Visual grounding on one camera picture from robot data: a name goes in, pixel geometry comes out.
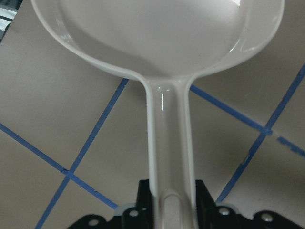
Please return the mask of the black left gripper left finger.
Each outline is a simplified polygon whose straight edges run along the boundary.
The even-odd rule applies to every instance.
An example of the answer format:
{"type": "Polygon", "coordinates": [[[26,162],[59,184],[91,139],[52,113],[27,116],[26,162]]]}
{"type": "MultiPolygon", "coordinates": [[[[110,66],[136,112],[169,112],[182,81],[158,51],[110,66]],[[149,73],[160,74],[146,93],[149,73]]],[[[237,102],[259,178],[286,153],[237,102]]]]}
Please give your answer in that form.
{"type": "Polygon", "coordinates": [[[81,217],[69,226],[70,229],[152,229],[153,228],[152,195],[149,180],[140,180],[135,205],[119,207],[111,220],[89,214],[81,217]]]}

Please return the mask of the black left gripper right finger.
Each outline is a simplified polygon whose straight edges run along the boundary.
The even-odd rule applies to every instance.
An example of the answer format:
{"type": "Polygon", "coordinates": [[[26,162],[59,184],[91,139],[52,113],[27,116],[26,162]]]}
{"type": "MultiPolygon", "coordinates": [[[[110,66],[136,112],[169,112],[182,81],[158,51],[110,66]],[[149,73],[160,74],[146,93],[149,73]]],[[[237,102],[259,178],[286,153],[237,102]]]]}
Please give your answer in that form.
{"type": "Polygon", "coordinates": [[[196,208],[200,229],[300,229],[301,226],[269,210],[259,211],[252,219],[229,205],[217,205],[202,180],[196,180],[196,208]]]}

